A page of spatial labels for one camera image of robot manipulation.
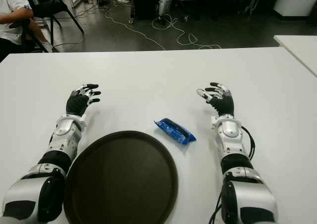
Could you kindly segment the right robot hand black silver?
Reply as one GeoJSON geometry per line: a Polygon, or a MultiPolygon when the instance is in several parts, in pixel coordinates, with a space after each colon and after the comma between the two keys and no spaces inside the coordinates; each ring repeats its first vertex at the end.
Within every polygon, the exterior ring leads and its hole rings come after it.
{"type": "Polygon", "coordinates": [[[223,84],[211,82],[205,89],[197,89],[197,94],[210,104],[219,116],[234,116],[234,101],[230,90],[223,84]]]}

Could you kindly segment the left robot hand black silver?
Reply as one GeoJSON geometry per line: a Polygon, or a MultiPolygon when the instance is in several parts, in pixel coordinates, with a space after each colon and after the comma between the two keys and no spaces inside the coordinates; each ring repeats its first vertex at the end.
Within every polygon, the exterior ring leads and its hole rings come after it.
{"type": "Polygon", "coordinates": [[[98,84],[83,84],[74,89],[66,103],[66,114],[81,117],[88,106],[99,102],[100,98],[97,96],[101,94],[101,91],[96,91],[98,87],[98,84]]]}

